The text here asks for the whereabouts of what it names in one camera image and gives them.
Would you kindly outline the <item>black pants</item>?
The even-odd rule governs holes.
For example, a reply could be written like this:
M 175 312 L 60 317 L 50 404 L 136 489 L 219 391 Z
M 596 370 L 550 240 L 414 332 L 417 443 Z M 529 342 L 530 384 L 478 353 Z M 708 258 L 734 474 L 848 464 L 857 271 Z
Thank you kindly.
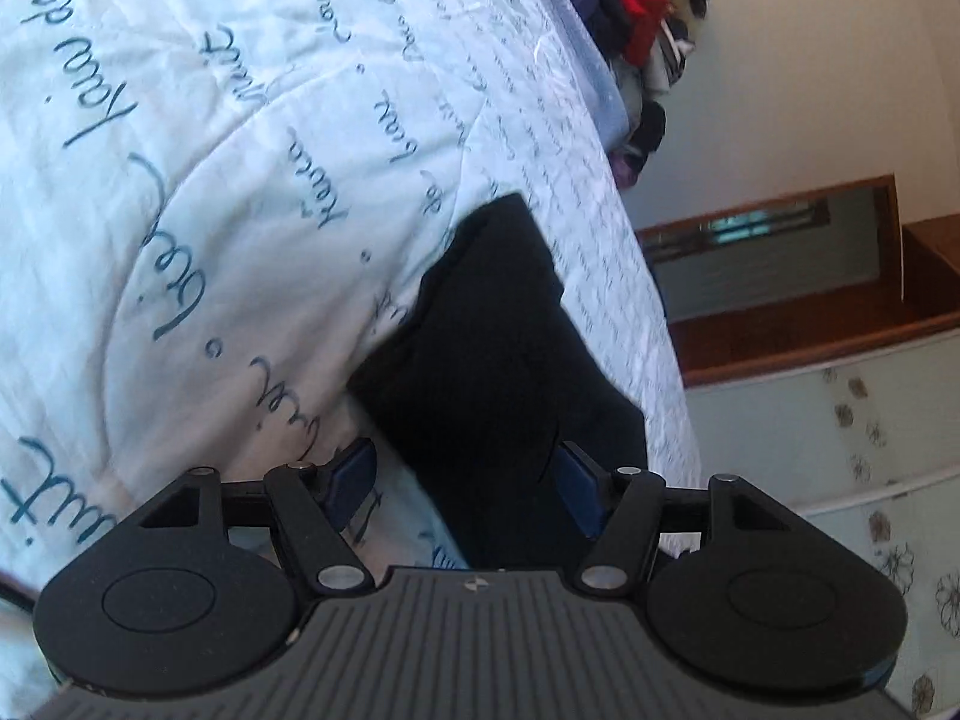
M 578 569 L 590 541 L 550 470 L 565 440 L 608 472 L 647 465 L 643 411 L 562 294 L 524 200 L 501 197 L 459 224 L 412 313 L 348 380 L 474 569 Z

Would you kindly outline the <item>white script-print bed sheet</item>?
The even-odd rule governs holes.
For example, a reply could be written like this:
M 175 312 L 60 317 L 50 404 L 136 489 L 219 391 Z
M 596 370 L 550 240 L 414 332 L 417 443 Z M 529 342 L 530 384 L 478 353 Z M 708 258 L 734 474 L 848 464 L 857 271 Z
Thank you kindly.
M 521 193 L 563 304 L 701 463 L 555 0 L 2 0 L 2 580 L 40 592 L 195 465 L 363 433 L 350 374 Z

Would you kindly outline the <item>black backpack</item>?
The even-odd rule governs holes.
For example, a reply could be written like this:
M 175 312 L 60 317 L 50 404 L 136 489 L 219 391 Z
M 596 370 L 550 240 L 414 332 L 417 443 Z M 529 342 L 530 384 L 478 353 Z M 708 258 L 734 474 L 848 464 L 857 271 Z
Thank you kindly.
M 647 99 L 641 109 L 640 123 L 631 133 L 628 144 L 636 153 L 651 154 L 658 151 L 667 130 L 665 109 L 656 101 Z

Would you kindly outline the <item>grey garment pile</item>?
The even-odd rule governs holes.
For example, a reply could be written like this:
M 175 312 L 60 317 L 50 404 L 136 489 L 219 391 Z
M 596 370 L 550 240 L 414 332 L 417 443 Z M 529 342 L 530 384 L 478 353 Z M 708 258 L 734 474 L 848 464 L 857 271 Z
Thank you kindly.
M 646 99 L 643 72 L 623 57 L 613 57 L 610 60 L 610 73 L 622 98 L 628 119 L 628 133 L 633 135 L 643 118 L 644 99 Z

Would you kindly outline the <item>navy puffer jacket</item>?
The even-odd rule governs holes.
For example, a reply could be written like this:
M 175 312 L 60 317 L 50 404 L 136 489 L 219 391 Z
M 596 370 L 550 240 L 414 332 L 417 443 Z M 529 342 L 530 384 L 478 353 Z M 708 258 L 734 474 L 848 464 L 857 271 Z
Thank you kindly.
M 571 0 L 589 36 L 604 59 L 610 60 L 630 43 L 630 16 L 622 0 Z

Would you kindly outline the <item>wooden door frame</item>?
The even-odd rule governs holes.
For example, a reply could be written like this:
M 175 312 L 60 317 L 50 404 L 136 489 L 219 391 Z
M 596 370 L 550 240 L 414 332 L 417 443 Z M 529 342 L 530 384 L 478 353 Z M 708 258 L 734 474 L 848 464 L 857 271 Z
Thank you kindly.
M 951 332 L 958 216 L 908 223 L 893 176 L 636 234 L 686 387 L 794 371 Z

